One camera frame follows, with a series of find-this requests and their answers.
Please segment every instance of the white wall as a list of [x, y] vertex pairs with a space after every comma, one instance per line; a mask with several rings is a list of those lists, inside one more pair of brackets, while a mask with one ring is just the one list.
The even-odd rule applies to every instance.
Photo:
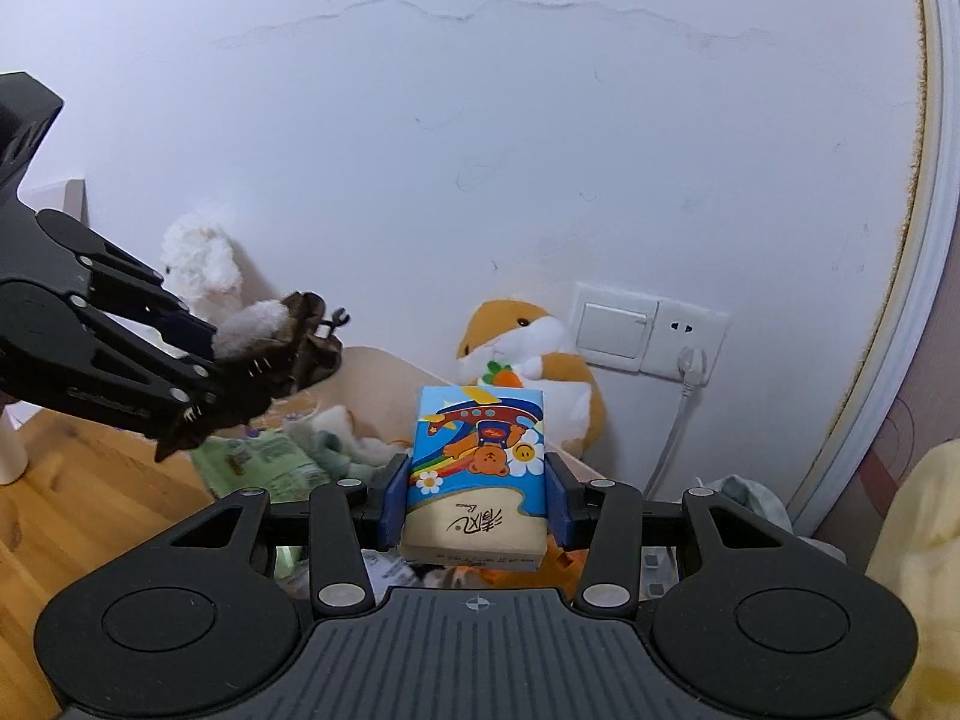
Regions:
[[[904, 223], [914, 0], [0, 0], [0, 69], [66, 100], [78, 176], [151, 262], [223, 206], [263, 289], [315, 290], [449, 375], [484, 298], [586, 280], [733, 313], [665, 494], [784, 497], [869, 342]], [[592, 461], [642, 484], [679, 387], [598, 374]]]

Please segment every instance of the plush toy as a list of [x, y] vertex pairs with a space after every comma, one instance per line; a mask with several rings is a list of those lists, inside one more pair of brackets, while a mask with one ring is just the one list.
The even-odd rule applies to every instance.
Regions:
[[171, 224], [163, 235], [160, 259], [163, 287], [184, 300], [195, 317], [219, 326], [243, 307], [243, 277], [233, 261], [233, 248], [209, 215], [187, 214]]
[[579, 457], [603, 431], [607, 410], [563, 322], [520, 300], [488, 300], [457, 349], [460, 384], [526, 386], [544, 393], [546, 440]]

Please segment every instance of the orange and white stuffed animal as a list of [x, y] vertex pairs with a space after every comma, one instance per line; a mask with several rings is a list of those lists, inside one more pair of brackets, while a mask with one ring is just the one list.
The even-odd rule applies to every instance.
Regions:
[[488, 300], [457, 349], [459, 384], [524, 386], [544, 393], [551, 445], [579, 457], [603, 432], [607, 410], [560, 319], [520, 300]]

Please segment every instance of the blue gripper pad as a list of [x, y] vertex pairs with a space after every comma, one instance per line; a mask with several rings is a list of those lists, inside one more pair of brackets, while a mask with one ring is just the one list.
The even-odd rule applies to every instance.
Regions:
[[407, 482], [410, 477], [410, 458], [397, 469], [394, 478], [383, 493], [383, 512], [377, 525], [377, 541], [381, 550], [388, 550], [400, 543], [400, 531], [407, 514]]
[[550, 453], [546, 456], [546, 474], [544, 474], [544, 485], [546, 485], [546, 527], [550, 535], [557, 541], [560, 549], [570, 543], [573, 533], [573, 520], [570, 518], [568, 505], [566, 504], [566, 488], [560, 481], [560, 477], [553, 469], [554, 463], [562, 463], [560, 458], [555, 458]]

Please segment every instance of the wall socket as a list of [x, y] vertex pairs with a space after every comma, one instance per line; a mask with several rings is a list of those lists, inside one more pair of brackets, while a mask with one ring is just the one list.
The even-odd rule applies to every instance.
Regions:
[[729, 314], [661, 298], [640, 370], [680, 381], [683, 379], [677, 365], [680, 352], [687, 346], [699, 346], [707, 354], [706, 384], [729, 326]]

